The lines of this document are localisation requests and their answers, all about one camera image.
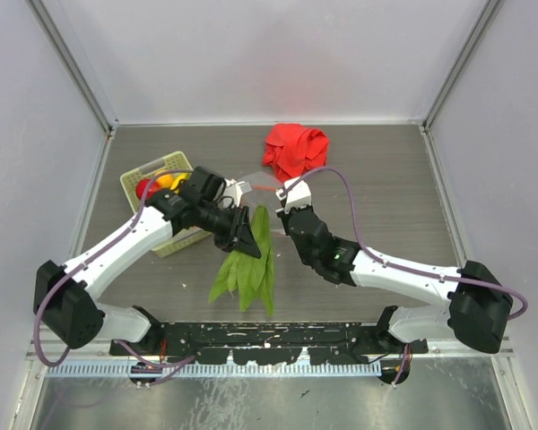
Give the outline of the red crumpled cloth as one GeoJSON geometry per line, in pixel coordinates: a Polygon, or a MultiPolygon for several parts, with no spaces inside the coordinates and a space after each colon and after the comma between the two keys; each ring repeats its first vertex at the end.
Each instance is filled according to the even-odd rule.
{"type": "Polygon", "coordinates": [[[262,165],[282,183],[326,165],[330,139],[301,124],[276,124],[265,137],[262,165]]]}

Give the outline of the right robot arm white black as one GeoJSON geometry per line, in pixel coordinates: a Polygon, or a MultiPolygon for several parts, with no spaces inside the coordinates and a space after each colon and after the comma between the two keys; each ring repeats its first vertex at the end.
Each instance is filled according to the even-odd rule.
{"type": "Polygon", "coordinates": [[[499,352],[514,300],[499,291],[484,265],[430,266],[364,251],[358,243],[333,235],[310,206],[279,210],[277,217],[301,262],[324,280],[380,288],[423,303],[383,310],[373,335],[383,351],[397,353],[417,340],[453,337],[482,353],[499,352]]]}

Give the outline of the green leafy vegetable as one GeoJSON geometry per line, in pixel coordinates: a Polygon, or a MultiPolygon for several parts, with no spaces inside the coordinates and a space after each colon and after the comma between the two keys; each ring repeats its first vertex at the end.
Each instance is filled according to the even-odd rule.
{"type": "Polygon", "coordinates": [[[260,299],[268,316],[273,316],[273,288],[275,282],[273,240],[269,211],[264,205],[256,207],[252,218],[254,239],[261,251],[259,259],[238,251],[222,263],[213,283],[208,301],[212,303],[225,293],[239,296],[239,310],[246,312],[252,303],[260,299]]]}

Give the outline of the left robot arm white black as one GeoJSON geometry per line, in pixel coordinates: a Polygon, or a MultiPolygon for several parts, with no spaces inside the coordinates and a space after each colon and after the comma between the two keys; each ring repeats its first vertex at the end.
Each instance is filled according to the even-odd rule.
{"type": "Polygon", "coordinates": [[[197,167],[174,190],[152,193],[122,227],[83,254],[37,272],[34,312],[70,349],[92,340],[124,340],[142,355],[161,346],[161,323],[139,306],[104,305],[106,288],[134,262],[183,230],[200,228],[225,252],[259,258],[240,200],[246,183],[197,167]]]}

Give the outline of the green plastic basket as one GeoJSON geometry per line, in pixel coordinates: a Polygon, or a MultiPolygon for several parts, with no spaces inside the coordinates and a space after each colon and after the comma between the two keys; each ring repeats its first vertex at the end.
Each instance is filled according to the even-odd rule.
{"type": "MultiPolygon", "coordinates": [[[[192,166],[184,152],[178,150],[146,163],[140,167],[131,169],[120,176],[119,182],[133,213],[136,213],[139,208],[139,199],[135,194],[135,188],[138,182],[145,178],[151,178],[155,173],[164,169],[189,170],[192,169],[192,166]]],[[[158,257],[165,258],[205,239],[210,235],[211,233],[207,233],[200,228],[184,229],[177,233],[174,237],[154,247],[152,251],[158,257]]]]}

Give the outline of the yellow banana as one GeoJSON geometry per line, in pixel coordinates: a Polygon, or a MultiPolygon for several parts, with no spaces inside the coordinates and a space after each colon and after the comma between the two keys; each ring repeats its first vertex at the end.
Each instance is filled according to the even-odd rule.
{"type": "Polygon", "coordinates": [[[191,174],[187,172],[174,175],[174,180],[170,186],[170,190],[176,193],[179,187],[184,184],[189,179],[189,177],[191,177],[191,174]]]}

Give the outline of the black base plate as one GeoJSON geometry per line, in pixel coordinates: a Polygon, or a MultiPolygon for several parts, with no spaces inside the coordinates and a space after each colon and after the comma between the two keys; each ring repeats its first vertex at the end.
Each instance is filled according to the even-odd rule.
{"type": "Polygon", "coordinates": [[[370,364],[375,356],[403,351],[382,346],[376,328],[362,322],[175,322],[161,333],[152,355],[193,356],[204,365],[224,365],[229,359],[239,366],[290,365],[303,352],[313,366],[370,364]]]}

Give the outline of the yellow orange fruit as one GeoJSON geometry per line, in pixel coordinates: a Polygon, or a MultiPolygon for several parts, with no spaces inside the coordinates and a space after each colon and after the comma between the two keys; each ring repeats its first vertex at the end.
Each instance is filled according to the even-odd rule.
{"type": "Polygon", "coordinates": [[[158,185],[160,188],[170,189],[175,182],[174,174],[159,173],[155,177],[156,177],[155,184],[158,185]]]}

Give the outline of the red strawberry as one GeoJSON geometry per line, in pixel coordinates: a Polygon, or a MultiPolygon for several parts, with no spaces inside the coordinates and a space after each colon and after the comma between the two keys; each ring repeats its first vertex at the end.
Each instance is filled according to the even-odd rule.
{"type": "Polygon", "coordinates": [[[152,183],[149,178],[144,178],[140,180],[135,187],[135,196],[141,201],[142,197],[145,196],[146,199],[149,199],[156,190],[160,190],[160,187],[157,183],[152,183]]]}

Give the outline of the clear zip top bag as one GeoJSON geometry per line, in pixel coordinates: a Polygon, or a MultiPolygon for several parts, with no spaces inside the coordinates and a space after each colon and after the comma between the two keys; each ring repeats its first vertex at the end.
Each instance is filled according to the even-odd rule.
{"type": "Polygon", "coordinates": [[[249,208],[250,217],[253,217],[258,206],[264,206],[268,211],[272,235],[274,237],[285,237],[285,230],[276,213],[281,208],[276,191],[282,187],[282,183],[272,174],[265,171],[244,175],[238,178],[237,181],[242,192],[240,205],[249,208]]]}

